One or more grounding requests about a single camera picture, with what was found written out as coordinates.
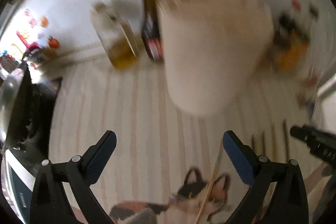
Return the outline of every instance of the red label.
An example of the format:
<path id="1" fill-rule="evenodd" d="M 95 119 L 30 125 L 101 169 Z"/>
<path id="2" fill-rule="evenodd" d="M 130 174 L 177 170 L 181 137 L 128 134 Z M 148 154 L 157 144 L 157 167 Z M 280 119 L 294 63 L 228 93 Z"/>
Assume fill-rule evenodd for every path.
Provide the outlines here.
<path id="1" fill-rule="evenodd" d="M 163 50 L 161 45 L 161 39 L 147 39 L 147 46 L 154 60 L 163 59 Z"/>

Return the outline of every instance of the oil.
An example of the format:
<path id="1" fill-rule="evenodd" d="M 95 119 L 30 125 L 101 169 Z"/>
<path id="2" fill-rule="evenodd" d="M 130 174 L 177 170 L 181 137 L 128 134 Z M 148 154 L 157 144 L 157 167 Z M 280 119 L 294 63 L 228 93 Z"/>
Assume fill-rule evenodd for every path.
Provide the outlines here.
<path id="1" fill-rule="evenodd" d="M 137 59 L 134 56 L 126 38 L 122 38 L 115 42 L 112 48 L 108 50 L 108 57 L 111 64 L 119 70 L 128 68 Z"/>

